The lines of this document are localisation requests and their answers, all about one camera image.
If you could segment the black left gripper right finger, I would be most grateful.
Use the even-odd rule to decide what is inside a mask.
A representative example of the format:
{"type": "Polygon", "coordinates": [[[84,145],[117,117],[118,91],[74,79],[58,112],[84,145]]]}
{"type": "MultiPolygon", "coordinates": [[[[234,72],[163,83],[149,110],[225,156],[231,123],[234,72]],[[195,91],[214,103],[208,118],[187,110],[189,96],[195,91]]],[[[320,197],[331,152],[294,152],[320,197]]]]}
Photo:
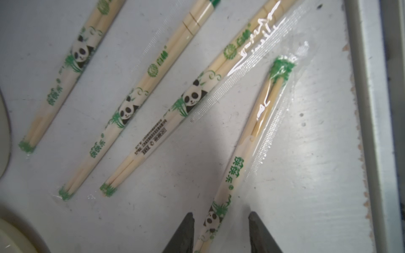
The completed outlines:
{"type": "Polygon", "coordinates": [[[282,253],[259,215],[252,211],[248,217],[251,253],[282,253]]]}

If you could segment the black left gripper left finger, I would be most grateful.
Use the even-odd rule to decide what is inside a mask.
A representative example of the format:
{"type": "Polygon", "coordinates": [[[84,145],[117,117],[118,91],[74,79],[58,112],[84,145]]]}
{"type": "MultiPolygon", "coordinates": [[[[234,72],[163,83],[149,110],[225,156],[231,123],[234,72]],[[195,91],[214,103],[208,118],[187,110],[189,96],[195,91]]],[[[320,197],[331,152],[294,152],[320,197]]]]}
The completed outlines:
{"type": "Polygon", "coordinates": [[[192,253],[194,233],[193,213],[187,213],[162,253],[192,253]]]}

